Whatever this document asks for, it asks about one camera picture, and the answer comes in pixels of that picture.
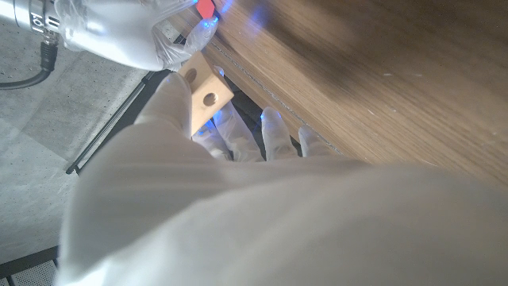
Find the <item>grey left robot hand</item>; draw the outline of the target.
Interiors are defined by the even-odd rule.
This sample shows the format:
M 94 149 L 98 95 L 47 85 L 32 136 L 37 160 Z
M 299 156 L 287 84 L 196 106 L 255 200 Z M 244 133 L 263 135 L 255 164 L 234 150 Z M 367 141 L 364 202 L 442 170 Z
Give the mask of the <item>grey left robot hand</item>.
M 79 176 L 59 285 L 504 285 L 507 194 L 340 156 L 279 113 L 264 148 L 231 104 L 200 134 L 171 73 Z

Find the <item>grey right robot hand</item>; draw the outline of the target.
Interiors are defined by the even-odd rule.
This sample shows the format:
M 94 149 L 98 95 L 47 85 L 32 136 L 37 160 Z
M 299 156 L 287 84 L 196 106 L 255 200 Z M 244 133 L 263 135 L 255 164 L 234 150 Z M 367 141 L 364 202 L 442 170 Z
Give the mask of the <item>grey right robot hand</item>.
M 217 31 L 219 17 L 203 18 L 185 44 L 173 43 L 157 25 L 195 0 L 63 0 L 55 2 L 65 46 L 146 71 L 177 70 Z

